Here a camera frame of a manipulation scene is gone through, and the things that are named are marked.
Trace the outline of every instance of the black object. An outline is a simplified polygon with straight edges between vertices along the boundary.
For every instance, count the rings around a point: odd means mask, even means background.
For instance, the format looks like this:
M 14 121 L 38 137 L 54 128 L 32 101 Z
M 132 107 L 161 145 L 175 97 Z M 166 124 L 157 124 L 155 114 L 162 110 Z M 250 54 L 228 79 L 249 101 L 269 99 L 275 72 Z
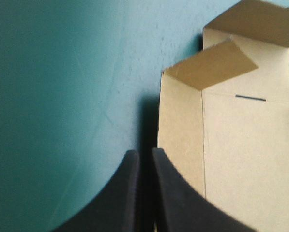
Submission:
M 115 174 L 79 213 L 54 232 L 137 232 L 140 157 L 127 151 Z
M 153 149 L 158 232 L 255 232 L 206 201 Z

